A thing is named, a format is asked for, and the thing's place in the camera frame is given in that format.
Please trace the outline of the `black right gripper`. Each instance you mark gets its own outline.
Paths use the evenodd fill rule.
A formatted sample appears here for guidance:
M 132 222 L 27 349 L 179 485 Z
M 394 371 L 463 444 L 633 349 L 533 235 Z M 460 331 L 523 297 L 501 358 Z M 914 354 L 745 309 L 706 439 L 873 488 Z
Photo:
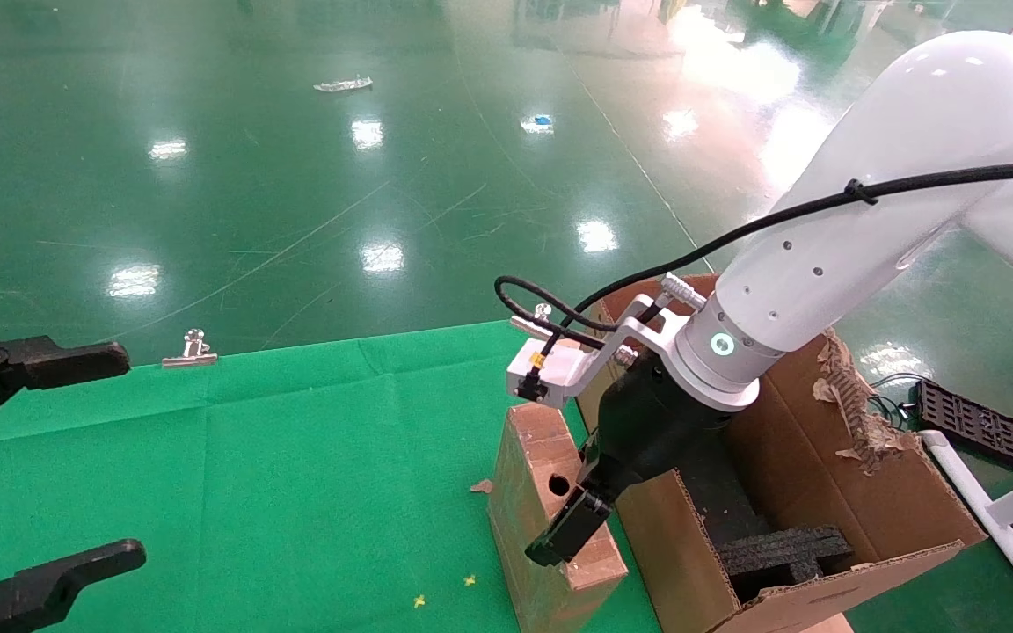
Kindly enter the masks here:
M 628 488 L 678 468 L 697 442 L 731 419 L 687 393 L 660 357 L 639 357 L 601 397 L 590 436 L 590 489 L 575 486 L 524 554 L 541 566 L 570 564 Z

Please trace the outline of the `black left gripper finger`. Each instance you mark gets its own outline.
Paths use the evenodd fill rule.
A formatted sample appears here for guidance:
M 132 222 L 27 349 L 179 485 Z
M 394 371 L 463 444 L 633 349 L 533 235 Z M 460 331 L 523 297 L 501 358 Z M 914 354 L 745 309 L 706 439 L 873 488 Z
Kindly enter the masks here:
M 140 569 L 146 549 L 135 538 L 82 550 L 0 580 L 0 632 L 35 632 L 63 622 L 89 585 Z
M 128 350 L 118 342 L 64 348 L 48 336 L 0 340 L 0 406 L 24 389 L 59 389 L 129 370 Z

